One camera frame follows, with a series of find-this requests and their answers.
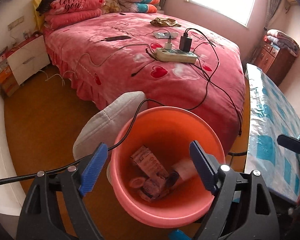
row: plastic wrap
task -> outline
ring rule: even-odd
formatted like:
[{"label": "plastic wrap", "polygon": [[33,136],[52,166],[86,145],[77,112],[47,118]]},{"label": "plastic wrap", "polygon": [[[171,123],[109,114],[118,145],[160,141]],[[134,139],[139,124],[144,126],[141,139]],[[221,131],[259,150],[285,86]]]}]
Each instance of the plastic wrap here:
[{"label": "plastic wrap", "polygon": [[280,134],[300,138],[300,119],[278,87],[256,66],[247,65],[250,135],[245,173],[259,170],[270,189],[290,201],[300,194],[300,158],[277,144]]}]

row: stack of boxes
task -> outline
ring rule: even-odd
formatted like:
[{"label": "stack of boxes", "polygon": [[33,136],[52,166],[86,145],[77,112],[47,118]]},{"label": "stack of boxes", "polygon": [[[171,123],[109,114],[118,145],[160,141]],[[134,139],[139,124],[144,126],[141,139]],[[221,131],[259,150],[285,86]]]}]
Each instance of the stack of boxes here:
[{"label": "stack of boxes", "polygon": [[19,85],[7,61],[8,47],[0,52],[0,86],[7,96],[11,96]]}]

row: bucket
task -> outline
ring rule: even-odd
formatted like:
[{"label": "bucket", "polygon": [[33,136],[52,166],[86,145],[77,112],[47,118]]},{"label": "bucket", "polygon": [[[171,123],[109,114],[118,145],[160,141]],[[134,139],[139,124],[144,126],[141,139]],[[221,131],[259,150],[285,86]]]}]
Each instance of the bucket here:
[{"label": "bucket", "polygon": [[[125,124],[115,143],[125,135]],[[111,183],[122,207],[136,220],[153,227],[175,228],[190,224],[210,208],[213,196],[198,175],[178,186],[164,198],[149,203],[129,187],[129,181],[142,175],[130,156],[141,146],[148,147],[168,172],[171,166],[190,158],[189,144],[197,140],[206,153],[225,163],[221,143],[211,127],[197,115],[170,106],[155,107],[138,114],[124,142],[111,156]]]}]

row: power strip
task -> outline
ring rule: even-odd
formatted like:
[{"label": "power strip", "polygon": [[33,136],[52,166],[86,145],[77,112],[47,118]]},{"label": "power strip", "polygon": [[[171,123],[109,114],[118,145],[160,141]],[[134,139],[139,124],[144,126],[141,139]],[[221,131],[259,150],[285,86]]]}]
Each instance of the power strip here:
[{"label": "power strip", "polygon": [[184,52],[180,49],[163,49],[156,48],[156,59],[167,62],[183,62],[183,63],[195,63],[197,61],[197,55],[192,52]]}]

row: red heart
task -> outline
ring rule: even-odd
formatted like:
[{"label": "red heart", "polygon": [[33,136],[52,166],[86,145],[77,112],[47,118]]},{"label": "red heart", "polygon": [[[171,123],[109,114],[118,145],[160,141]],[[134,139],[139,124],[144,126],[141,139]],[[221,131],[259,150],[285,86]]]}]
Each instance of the red heart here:
[{"label": "red heart", "polygon": [[101,85],[101,81],[100,78],[98,77],[98,75],[95,73],[94,77],[96,78],[96,83],[100,86]]},{"label": "red heart", "polygon": [[153,71],[151,72],[151,76],[153,76],[154,78],[161,78],[168,73],[168,71],[160,66],[153,66],[152,69]]},{"label": "red heart", "polygon": [[163,48],[163,46],[159,43],[151,43],[150,44],[151,49],[156,49],[156,48]]},{"label": "red heart", "polygon": [[212,69],[205,64],[202,65],[202,68],[206,71],[212,71]]}]

